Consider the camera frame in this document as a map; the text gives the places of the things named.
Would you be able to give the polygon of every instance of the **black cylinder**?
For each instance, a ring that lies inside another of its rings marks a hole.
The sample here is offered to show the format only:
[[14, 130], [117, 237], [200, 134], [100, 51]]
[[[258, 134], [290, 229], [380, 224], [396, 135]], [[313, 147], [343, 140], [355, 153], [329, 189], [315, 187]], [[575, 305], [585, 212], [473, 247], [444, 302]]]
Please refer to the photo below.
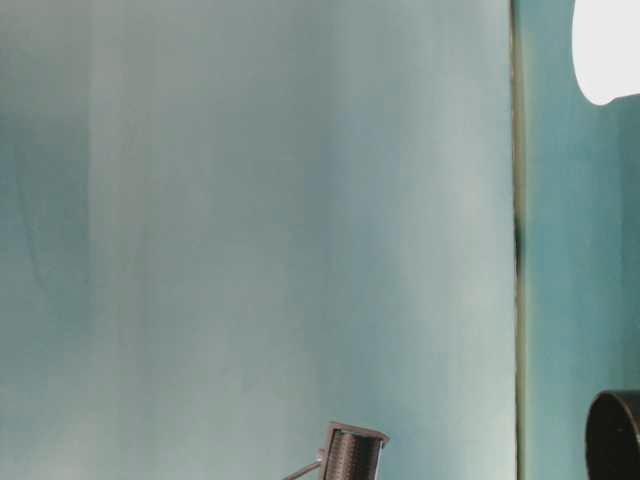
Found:
[[591, 480], [640, 478], [640, 391], [604, 391], [587, 418], [586, 460]]

